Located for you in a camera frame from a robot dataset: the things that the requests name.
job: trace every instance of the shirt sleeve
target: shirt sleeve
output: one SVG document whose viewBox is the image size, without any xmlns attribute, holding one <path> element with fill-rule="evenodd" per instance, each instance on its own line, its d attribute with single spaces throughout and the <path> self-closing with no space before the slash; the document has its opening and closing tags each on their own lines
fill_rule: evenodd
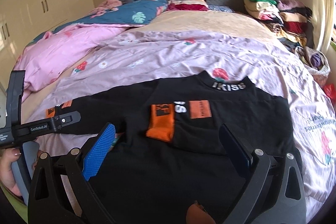
<svg viewBox="0 0 336 224">
<path fill-rule="evenodd" d="M 107 122 L 116 132 L 125 132 L 125 117 L 139 109 L 155 91 L 159 80 L 118 86 L 91 96 L 84 96 L 47 110 L 52 115 L 78 111 L 81 120 L 62 128 L 62 134 L 97 134 Z"/>
</svg>

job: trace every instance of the painted fingernail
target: painted fingernail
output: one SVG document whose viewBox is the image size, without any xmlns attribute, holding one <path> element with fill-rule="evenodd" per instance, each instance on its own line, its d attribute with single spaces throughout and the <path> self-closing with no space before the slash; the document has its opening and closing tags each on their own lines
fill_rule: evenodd
<svg viewBox="0 0 336 224">
<path fill-rule="evenodd" d="M 19 155 L 21 155 L 20 150 L 17 149 L 17 148 L 16 148 L 16 149 L 13 149 L 13 150 L 12 150 L 12 153 L 13 153 L 14 156 L 19 156 Z"/>
</svg>

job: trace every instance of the orange patch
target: orange patch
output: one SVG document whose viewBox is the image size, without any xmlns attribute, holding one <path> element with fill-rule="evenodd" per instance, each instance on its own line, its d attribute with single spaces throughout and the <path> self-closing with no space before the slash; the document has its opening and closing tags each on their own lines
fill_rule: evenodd
<svg viewBox="0 0 336 224">
<path fill-rule="evenodd" d="M 67 101 L 67 102 L 65 102 L 65 103 L 62 105 L 62 109 L 65 108 L 65 107 L 69 107 L 69 106 L 71 106 L 71 105 L 72 105 L 72 100 Z"/>
<path fill-rule="evenodd" d="M 146 136 L 164 142 L 171 142 L 174 136 L 174 105 L 151 106 L 151 122 Z"/>
<path fill-rule="evenodd" d="M 52 108 L 47 109 L 47 110 L 45 111 L 45 113 L 46 113 L 46 117 L 47 117 L 47 118 L 52 118 L 52 117 L 55 116 L 55 114 L 56 114 L 56 110 L 55 110 L 54 107 L 52 107 Z"/>
<path fill-rule="evenodd" d="M 211 117 L 210 104 L 208 100 L 189 101 L 190 118 L 208 118 Z"/>
</svg>

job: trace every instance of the pillow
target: pillow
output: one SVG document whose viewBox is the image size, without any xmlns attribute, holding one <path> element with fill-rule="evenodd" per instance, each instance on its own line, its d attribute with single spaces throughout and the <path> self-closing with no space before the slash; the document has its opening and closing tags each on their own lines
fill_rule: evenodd
<svg viewBox="0 0 336 224">
<path fill-rule="evenodd" d="M 218 5 L 209 5 L 209 10 L 219 11 L 219 12 L 228 12 L 228 13 L 234 13 L 235 12 L 234 10 L 232 10 L 228 6 L 218 6 Z"/>
<path fill-rule="evenodd" d="M 208 11 L 209 6 L 204 0 L 170 0 L 167 10 Z"/>
</svg>

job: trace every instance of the pile of clothes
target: pile of clothes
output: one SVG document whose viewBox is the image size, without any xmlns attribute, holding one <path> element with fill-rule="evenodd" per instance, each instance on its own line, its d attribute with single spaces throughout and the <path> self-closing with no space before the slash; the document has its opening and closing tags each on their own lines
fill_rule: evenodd
<svg viewBox="0 0 336 224">
<path fill-rule="evenodd" d="M 312 10 L 297 0 L 244 0 L 246 11 L 271 30 L 285 47 L 313 48 Z"/>
</svg>

